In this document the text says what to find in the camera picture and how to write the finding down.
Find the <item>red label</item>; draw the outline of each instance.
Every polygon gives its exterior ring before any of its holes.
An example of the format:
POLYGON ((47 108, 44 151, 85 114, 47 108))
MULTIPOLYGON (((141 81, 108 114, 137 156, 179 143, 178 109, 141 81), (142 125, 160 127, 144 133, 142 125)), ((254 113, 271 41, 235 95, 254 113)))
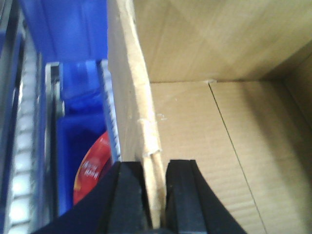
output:
POLYGON ((104 166, 110 163, 110 157, 111 147, 106 131, 89 149, 79 166, 74 183, 74 205, 96 186, 104 166))

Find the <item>cardboard wall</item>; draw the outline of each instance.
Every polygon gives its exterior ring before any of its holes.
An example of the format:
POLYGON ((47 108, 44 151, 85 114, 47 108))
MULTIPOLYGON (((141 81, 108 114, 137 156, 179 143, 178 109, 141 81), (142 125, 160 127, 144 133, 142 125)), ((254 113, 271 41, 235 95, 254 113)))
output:
POLYGON ((134 3, 151 82, 276 78, 267 75, 312 40, 309 0, 134 3))
POLYGON ((108 1, 108 67, 112 75, 123 161, 141 161, 152 223, 160 225, 165 178, 151 88, 130 0, 108 1))

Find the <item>blue storage bin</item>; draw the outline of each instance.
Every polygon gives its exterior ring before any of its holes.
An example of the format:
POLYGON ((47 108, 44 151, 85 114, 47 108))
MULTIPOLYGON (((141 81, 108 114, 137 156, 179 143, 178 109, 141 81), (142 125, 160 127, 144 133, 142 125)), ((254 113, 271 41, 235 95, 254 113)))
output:
POLYGON ((106 0, 19 0, 46 62, 107 58, 106 0))
POLYGON ((66 114, 103 112, 98 68, 94 60, 62 63, 60 83, 66 114))
POLYGON ((66 116, 58 120, 59 215, 73 206, 73 188, 77 170, 90 147, 105 131, 103 113, 66 116))

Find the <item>corrugated cardboard edge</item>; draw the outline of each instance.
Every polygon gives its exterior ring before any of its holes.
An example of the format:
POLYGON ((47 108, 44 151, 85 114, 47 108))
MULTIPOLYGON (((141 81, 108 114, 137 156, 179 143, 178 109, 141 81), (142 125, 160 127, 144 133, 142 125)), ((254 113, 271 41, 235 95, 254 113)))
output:
POLYGON ((126 160, 139 158, 142 161, 152 225, 158 228, 165 208, 165 176, 151 87, 137 37, 133 2, 109 0, 108 21, 109 70, 114 92, 119 94, 115 100, 118 132, 123 138, 120 139, 121 157, 126 160), (129 90, 123 90, 120 83, 127 85, 129 90), (122 106, 131 99, 135 105, 122 106))

